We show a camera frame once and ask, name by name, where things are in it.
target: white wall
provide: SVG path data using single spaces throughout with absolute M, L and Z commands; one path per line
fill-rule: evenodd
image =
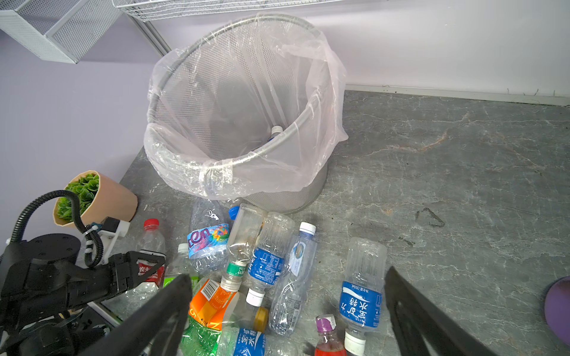
M 22 209 L 97 170 L 119 181 L 143 146 L 150 73 L 158 54 L 121 17 L 79 64 L 45 62 L 0 31 L 0 252 Z M 25 238 L 78 235 L 53 223 L 55 201 Z
M 326 34 L 348 84 L 570 96 L 567 0 L 344 0 L 277 11 Z M 177 48 L 250 14 L 153 23 Z

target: trash bag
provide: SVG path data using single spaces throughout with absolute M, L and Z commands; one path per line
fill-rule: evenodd
M 170 187 L 199 197 L 298 192 L 348 138 L 344 87 L 342 63 L 305 20 L 230 23 L 155 65 L 146 154 Z

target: mesh trash can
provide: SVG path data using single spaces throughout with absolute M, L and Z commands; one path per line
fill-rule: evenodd
M 310 204 L 339 141 L 345 70 L 324 35 L 288 15 L 228 24 L 155 66 L 144 145 L 164 181 L 270 211 Z M 271 128 L 284 128 L 271 141 Z

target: plant pot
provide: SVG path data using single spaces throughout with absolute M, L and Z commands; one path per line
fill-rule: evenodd
M 107 216 L 131 221 L 137 211 L 137 196 L 121 184 L 94 170 L 79 174 L 71 182 L 77 182 L 79 178 L 89 173 L 99 176 L 99 189 L 91 205 L 81 214 L 83 224 L 101 223 Z M 58 216 L 58 201 L 54 207 L 54 223 L 58 226 L 75 227 L 73 222 L 68 223 Z

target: bottle cap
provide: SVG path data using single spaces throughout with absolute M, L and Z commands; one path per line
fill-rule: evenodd
M 267 327 L 267 321 L 269 320 L 269 310 L 260 306 L 255 314 L 255 319 L 253 321 L 253 329 L 256 332 L 264 333 Z
M 308 234 L 314 235 L 315 232 L 317 231 L 317 227 L 314 226 L 313 224 L 302 222 L 301 226 L 299 226 L 299 231 L 303 231 Z
M 154 230 L 158 228 L 158 219 L 147 219 L 144 222 L 144 230 Z
M 335 316 L 333 314 L 323 314 L 315 318 L 317 331 L 319 333 L 330 333 L 336 328 Z
M 231 209 L 228 211 L 228 214 L 230 214 L 230 219 L 235 220 L 235 218 L 238 217 L 238 212 L 239 212 L 239 205 L 231 207 Z
M 352 336 L 349 332 L 344 333 L 344 348 L 356 356 L 364 356 L 366 340 Z
M 226 277 L 222 277 L 222 281 L 220 282 L 219 286 L 222 287 L 223 290 L 228 292 L 237 292 L 239 290 L 239 286 L 242 285 L 241 281 L 233 281 L 229 280 Z
M 188 247 L 188 243 L 183 243 L 183 244 L 178 245 L 178 253 L 180 253 L 180 252 L 188 253 L 188 251 L 190 251 L 190 248 Z
M 250 288 L 247 292 L 246 301 L 253 306 L 261 306 L 265 293 L 259 293 Z
M 281 132 L 283 132 L 283 128 L 282 128 L 281 126 L 279 126 L 279 125 L 273 126 L 273 127 L 271 128 L 271 135 L 272 135 L 272 136 L 273 136 L 274 134 L 276 134 L 276 133 L 281 133 Z

